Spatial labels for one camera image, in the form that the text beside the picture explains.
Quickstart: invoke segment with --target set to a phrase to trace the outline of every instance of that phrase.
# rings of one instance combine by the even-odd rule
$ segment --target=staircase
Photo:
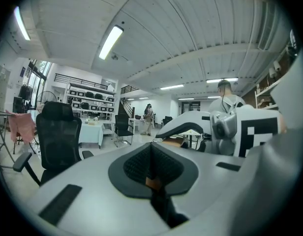
[[[120,99],[119,115],[127,115],[129,118],[134,118],[134,110],[135,108],[131,108],[125,98]]]

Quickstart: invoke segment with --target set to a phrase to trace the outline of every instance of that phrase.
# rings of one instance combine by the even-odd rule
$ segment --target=fan
[[[37,110],[39,111],[39,113],[42,112],[44,105],[50,101],[57,102],[57,98],[54,95],[54,93],[52,93],[50,91],[44,91],[41,94],[39,94],[39,96],[37,98]]]

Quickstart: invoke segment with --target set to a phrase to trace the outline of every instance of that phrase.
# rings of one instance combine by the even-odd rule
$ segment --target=chair armrest
[[[40,180],[36,176],[36,174],[33,172],[32,168],[30,167],[30,164],[28,163],[29,159],[31,158],[32,154],[30,152],[23,153],[20,157],[17,158],[16,162],[13,165],[13,170],[17,172],[21,172],[23,168],[26,168],[29,175],[32,177],[32,179],[40,186]]]
[[[28,163],[29,159],[31,158],[32,154],[30,152],[23,153],[20,157],[17,158],[13,165],[13,170],[17,172],[21,172],[23,168]]]
[[[91,153],[89,150],[84,150],[82,152],[84,159],[88,158],[88,157],[92,157],[93,153]]]

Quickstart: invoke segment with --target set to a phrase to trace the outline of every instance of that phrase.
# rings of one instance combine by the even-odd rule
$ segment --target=railing
[[[132,87],[132,86],[125,86],[123,88],[121,88],[121,94],[123,93],[127,93],[127,92],[132,92],[135,90],[139,90],[138,88]]]
[[[120,103],[122,104],[122,106],[124,107],[125,111],[127,112],[128,116],[130,118],[134,118],[133,116],[133,111],[135,110],[135,108],[132,108],[128,102],[126,101],[125,98],[121,98]]]
[[[62,82],[62,83],[68,83],[68,81],[70,81],[72,83],[79,83],[79,84],[82,84],[82,85],[88,86],[88,87],[106,89],[106,90],[108,89],[108,86],[103,85],[103,84],[99,84],[99,83],[92,82],[92,81],[86,81],[86,80],[74,78],[74,77],[59,74],[59,73],[55,74],[54,81],[55,82]]]

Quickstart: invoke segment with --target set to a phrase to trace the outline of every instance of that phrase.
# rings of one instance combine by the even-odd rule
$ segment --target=floor
[[[159,129],[153,129],[151,131],[151,136],[143,136],[140,134],[139,131],[136,131],[135,135],[133,136],[133,144],[152,142],[155,139],[154,137],[158,131]],[[12,154],[14,160],[16,160],[22,153],[26,151],[32,151],[29,145],[24,145],[22,142],[20,142],[19,145],[16,145],[15,154],[13,154],[14,144],[10,139],[10,132],[8,131],[5,135],[5,141],[7,144],[7,148]],[[83,144],[82,148],[79,149],[80,156],[81,158],[83,158],[81,155],[83,150],[90,150],[95,156],[114,151],[118,149],[114,144],[114,141],[116,141],[115,136],[112,140],[111,135],[105,135],[103,137],[101,149],[99,149],[98,144]],[[129,146],[129,144],[122,143],[119,141],[119,148],[125,146]],[[39,151],[39,146],[35,142],[32,143],[32,147],[35,151]],[[13,166],[13,162],[9,157],[5,147],[0,150],[0,164],[10,167]],[[41,166],[41,156],[39,154],[33,154],[29,160],[29,164],[37,175],[37,177],[41,179],[42,173],[44,171]],[[6,181],[7,187],[10,190],[10,193],[20,202],[26,203],[26,201],[32,195],[34,195],[39,188],[39,186],[32,180],[26,169],[24,169],[21,173],[18,173],[16,171],[13,171],[12,169],[3,168],[3,176]]]

